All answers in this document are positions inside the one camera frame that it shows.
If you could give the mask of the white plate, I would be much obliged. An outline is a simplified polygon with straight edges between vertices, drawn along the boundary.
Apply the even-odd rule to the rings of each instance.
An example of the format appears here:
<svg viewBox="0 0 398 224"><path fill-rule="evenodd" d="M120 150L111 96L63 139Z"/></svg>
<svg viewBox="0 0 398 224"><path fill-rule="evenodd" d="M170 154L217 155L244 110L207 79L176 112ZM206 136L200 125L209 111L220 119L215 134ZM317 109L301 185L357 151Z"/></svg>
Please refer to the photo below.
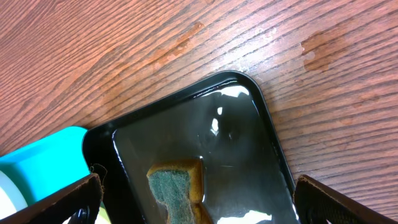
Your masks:
<svg viewBox="0 0 398 224"><path fill-rule="evenodd" d="M19 184L14 177L1 171L1 219L7 218L28 207Z"/></svg>

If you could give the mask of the black water tray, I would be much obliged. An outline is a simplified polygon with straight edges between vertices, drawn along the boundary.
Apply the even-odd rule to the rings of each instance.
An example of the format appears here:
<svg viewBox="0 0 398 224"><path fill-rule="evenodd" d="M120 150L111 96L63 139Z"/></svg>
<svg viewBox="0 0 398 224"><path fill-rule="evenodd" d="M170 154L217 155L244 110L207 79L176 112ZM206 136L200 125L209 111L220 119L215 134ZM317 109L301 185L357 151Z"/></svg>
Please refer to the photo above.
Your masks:
<svg viewBox="0 0 398 224"><path fill-rule="evenodd" d="M166 223L174 193L150 191L167 162L202 166L198 200L212 223L298 223L294 180L264 97L247 75L220 72L89 130L88 167L99 173L113 223Z"/></svg>

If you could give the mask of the green yellow sponge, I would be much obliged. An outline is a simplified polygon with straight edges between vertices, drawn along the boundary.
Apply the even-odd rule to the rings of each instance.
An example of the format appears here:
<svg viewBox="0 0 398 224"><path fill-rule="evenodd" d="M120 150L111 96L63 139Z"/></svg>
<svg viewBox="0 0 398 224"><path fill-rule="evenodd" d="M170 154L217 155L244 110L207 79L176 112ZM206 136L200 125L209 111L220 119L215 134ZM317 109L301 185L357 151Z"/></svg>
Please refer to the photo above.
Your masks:
<svg viewBox="0 0 398 224"><path fill-rule="evenodd" d="M205 184L201 159L154 164L146 176L155 201L165 208L167 224L213 222L203 204Z"/></svg>

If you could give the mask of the yellow plate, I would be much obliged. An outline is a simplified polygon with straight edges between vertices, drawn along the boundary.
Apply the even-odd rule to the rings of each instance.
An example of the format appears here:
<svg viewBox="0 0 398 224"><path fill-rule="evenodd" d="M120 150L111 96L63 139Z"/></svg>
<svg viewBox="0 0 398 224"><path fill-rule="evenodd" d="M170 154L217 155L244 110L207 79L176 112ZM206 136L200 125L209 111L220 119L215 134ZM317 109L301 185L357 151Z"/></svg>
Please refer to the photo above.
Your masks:
<svg viewBox="0 0 398 224"><path fill-rule="evenodd" d="M70 218L66 219L63 224L87 224L88 215L89 208L81 208L76 211ZM95 224L111 224L103 202L101 202L99 206L99 212L97 214Z"/></svg>

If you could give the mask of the teal plastic tray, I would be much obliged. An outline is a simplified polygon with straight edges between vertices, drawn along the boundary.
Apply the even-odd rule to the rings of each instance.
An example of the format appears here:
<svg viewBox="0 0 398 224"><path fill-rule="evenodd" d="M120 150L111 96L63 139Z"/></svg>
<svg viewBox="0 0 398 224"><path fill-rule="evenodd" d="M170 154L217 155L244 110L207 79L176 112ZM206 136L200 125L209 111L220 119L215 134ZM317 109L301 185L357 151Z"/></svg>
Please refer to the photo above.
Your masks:
<svg viewBox="0 0 398 224"><path fill-rule="evenodd" d="M70 126L1 157L1 171L14 177L28 205L87 176L82 143L87 130Z"/></svg>

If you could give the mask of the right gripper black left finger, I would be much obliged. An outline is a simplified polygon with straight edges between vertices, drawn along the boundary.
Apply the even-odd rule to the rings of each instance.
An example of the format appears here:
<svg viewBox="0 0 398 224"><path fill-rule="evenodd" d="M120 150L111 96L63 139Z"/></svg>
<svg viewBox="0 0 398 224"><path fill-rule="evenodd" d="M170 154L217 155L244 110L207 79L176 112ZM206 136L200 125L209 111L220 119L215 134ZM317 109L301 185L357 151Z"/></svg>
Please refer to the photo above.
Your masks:
<svg viewBox="0 0 398 224"><path fill-rule="evenodd" d="M103 200L98 174L62 188L35 204L1 220L1 224L82 223L94 224Z"/></svg>

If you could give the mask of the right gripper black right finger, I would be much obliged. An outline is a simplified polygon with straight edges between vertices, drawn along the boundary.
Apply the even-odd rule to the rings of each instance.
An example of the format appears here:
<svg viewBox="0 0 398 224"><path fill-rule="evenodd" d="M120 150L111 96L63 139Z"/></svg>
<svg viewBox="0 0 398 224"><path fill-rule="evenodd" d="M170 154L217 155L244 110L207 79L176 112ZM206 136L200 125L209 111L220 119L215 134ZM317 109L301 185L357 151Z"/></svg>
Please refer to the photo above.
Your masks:
<svg viewBox="0 0 398 224"><path fill-rule="evenodd" d="M397 224L308 175L298 178L294 204L304 224Z"/></svg>

